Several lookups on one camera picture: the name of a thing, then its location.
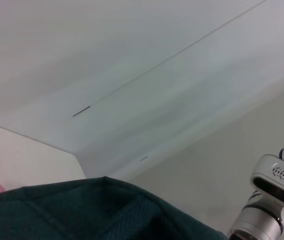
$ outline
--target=silver robotic arm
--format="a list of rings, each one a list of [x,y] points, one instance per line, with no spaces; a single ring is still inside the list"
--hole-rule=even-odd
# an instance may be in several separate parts
[[[229,240],[278,240],[284,230],[284,148],[255,165],[249,198],[228,232]]]

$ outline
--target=dark green fabric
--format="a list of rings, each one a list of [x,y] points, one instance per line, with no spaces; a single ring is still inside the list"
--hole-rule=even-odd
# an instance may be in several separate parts
[[[0,240],[225,240],[157,196],[108,177],[0,193]]]

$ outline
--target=white wall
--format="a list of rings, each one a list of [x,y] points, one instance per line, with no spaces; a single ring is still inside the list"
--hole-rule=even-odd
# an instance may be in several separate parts
[[[249,176],[255,163],[282,147],[284,93],[131,183],[225,233],[253,191]]]
[[[0,128],[0,184],[5,189],[84,178],[72,154]]]

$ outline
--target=white ceiling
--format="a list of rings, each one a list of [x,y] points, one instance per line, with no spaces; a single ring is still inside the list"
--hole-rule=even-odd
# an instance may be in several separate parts
[[[283,78],[281,0],[0,1],[0,127],[87,177],[160,161]]]

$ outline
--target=green cloth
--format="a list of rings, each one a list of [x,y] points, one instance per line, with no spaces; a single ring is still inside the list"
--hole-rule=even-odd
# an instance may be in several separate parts
[[[0,240],[225,240],[157,196],[108,177],[0,193]]]

